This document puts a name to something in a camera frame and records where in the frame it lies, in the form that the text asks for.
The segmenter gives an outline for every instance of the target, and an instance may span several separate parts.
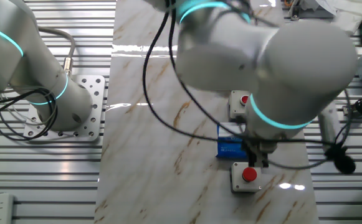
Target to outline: cable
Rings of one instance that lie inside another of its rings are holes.
[[[44,89],[40,89],[38,90],[38,93],[41,94],[41,95],[46,95],[48,91],[47,90],[44,90]],[[2,122],[7,126],[7,128],[9,128],[15,135],[19,136],[19,137],[22,137],[22,139],[18,139],[18,138],[13,138],[13,137],[10,137],[9,135],[7,135],[6,133],[4,133],[1,129],[0,129],[0,133],[5,136],[6,138],[10,139],[10,140],[13,140],[13,141],[30,141],[30,140],[33,140],[33,139],[36,139],[36,138],[39,138],[41,136],[43,136],[45,133],[47,133],[51,127],[53,126],[53,124],[55,123],[56,119],[57,119],[57,113],[58,113],[58,109],[57,109],[57,104],[55,103],[55,96],[53,94],[49,95],[49,96],[45,96],[45,99],[47,100],[47,102],[50,102],[48,103],[49,105],[49,109],[50,109],[50,113],[51,113],[51,116],[47,119],[47,124],[45,126],[45,128],[39,133],[39,134],[36,134],[35,136],[33,137],[27,137],[27,136],[23,136],[22,134],[16,132],[14,129],[12,129],[10,127],[10,125],[4,120],[2,114],[1,114],[1,110],[0,110],[0,118],[2,120]]]
[[[0,108],[0,112],[2,110],[5,110],[6,108],[10,107],[11,105],[17,103],[18,101],[20,100],[23,100],[24,98],[26,98],[27,96],[31,95],[31,94],[34,94],[34,93],[38,93],[39,91],[38,90],[34,90],[34,91],[30,91],[30,92],[27,92],[25,94],[22,94],[20,96],[17,96],[17,97],[14,97],[14,98],[10,98],[10,100],[12,100],[10,103],[6,104],[5,106],[3,106],[2,108]],[[0,103],[5,103],[5,102],[8,102],[7,100],[1,100]]]
[[[61,35],[62,37],[66,38],[67,40],[70,41],[71,43],[71,47],[70,47],[70,51],[67,57],[72,58],[74,55],[74,51],[75,51],[75,40],[73,38],[73,36],[71,36],[70,34],[61,31],[61,30],[57,30],[57,29],[53,29],[53,28],[49,28],[49,27],[38,27],[38,30],[40,32],[45,32],[48,34],[56,34],[56,35]]]
[[[0,97],[1,98],[7,98],[7,96],[4,96],[4,94],[0,94]],[[18,116],[16,116],[10,109],[13,109],[19,116],[21,116],[23,119],[19,118]],[[44,122],[41,122],[41,123],[35,123],[32,119],[30,119],[29,117],[27,116],[24,116],[23,114],[21,114],[20,112],[18,112],[18,110],[14,107],[14,105],[10,106],[9,108],[6,109],[16,120],[24,123],[24,124],[28,124],[28,125],[32,125],[32,126],[40,126],[40,125],[45,125],[48,120],[52,119],[53,115],[54,114],[51,114],[51,116],[49,118],[47,118],[46,121]]]

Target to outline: marble surface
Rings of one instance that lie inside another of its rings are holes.
[[[262,11],[268,19],[275,9]],[[232,194],[233,161],[215,158],[215,142],[174,133],[153,117],[141,76],[144,55],[162,18],[163,13],[141,0],[117,2],[95,223],[318,223],[309,170],[271,166],[263,170],[260,192]],[[166,47],[168,31],[169,23],[148,65],[153,106],[177,128],[216,138],[216,125],[175,77]],[[227,98],[191,91],[205,109],[227,121]],[[308,163],[304,144],[282,144],[270,158],[291,166]],[[283,183],[290,187],[283,189]]]

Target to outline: mounting plate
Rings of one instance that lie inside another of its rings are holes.
[[[92,97],[92,104],[97,106],[92,108],[88,119],[77,129],[73,131],[49,131],[48,135],[33,139],[33,142],[92,142],[99,137],[105,78],[101,75],[72,75],[72,80],[88,90]],[[35,120],[36,123],[40,123],[37,110],[33,106],[30,106],[27,117]],[[33,126],[26,124],[24,136],[33,137],[33,135],[41,132],[43,128],[44,125]]]

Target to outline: red button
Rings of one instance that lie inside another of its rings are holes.
[[[248,96],[246,96],[246,95],[242,96],[242,98],[241,98],[241,104],[242,104],[243,106],[245,106],[245,104],[247,103],[247,100],[248,100],[248,99],[249,99]]]
[[[254,168],[248,167],[243,170],[243,179],[247,182],[251,182],[257,178],[257,171]]]

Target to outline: black cable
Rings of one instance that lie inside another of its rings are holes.
[[[0,108],[0,111],[5,110],[6,108],[10,107],[11,105],[17,103],[18,101],[23,100],[23,99],[26,98],[27,96],[29,96],[29,95],[31,95],[31,94],[34,94],[34,93],[37,93],[37,92],[38,92],[38,90],[33,90],[33,91],[27,92],[27,93],[25,93],[25,94],[22,94],[22,95],[20,95],[20,96],[11,98],[12,101],[11,101],[10,103],[6,104],[5,106],[3,106],[2,108]]]
[[[15,135],[22,137],[22,139],[18,139],[18,138],[13,138],[10,137],[9,135],[7,135],[6,133],[4,133],[1,129],[0,129],[0,133],[5,136],[6,138],[13,140],[13,141],[30,141],[36,138],[39,138],[41,136],[43,136],[45,133],[47,133],[53,126],[53,124],[55,123],[56,119],[57,119],[57,113],[58,113],[58,109],[56,106],[56,102],[55,102],[55,96],[53,94],[49,94],[49,92],[47,90],[44,89],[40,89],[39,94],[44,95],[45,99],[48,102],[49,105],[49,109],[50,109],[50,113],[54,113],[54,115],[52,116],[52,118],[50,119],[50,121],[47,122],[47,124],[45,125],[45,128],[38,134],[36,134],[33,137],[27,137],[27,136],[23,136],[22,134],[16,132],[13,128],[10,127],[10,125],[5,121],[5,119],[3,118],[1,112],[0,112],[0,118],[2,120],[2,122],[7,126],[7,128],[9,130],[11,130]]]
[[[335,138],[335,144],[337,143],[337,139],[338,137],[342,134],[343,130],[346,129],[343,139],[340,141],[341,144],[344,144],[347,136],[350,133],[351,130],[351,124],[352,124],[352,120],[353,120],[353,112],[352,112],[352,107],[351,107],[351,101],[350,101],[350,95],[347,92],[347,89],[344,90],[344,94],[346,96],[346,100],[347,100],[347,109],[348,109],[348,114],[347,114],[347,122],[346,124],[340,129],[340,131],[338,132],[336,138]]]
[[[49,27],[38,27],[38,30],[41,32],[45,32],[48,34],[56,34],[56,35],[61,35],[62,37],[66,38],[67,40],[70,41],[71,43],[71,47],[70,47],[70,51],[67,57],[72,58],[74,55],[74,51],[75,51],[75,40],[73,38],[72,35],[61,31],[61,30],[57,30],[57,29],[53,29],[53,28],[49,28]]]

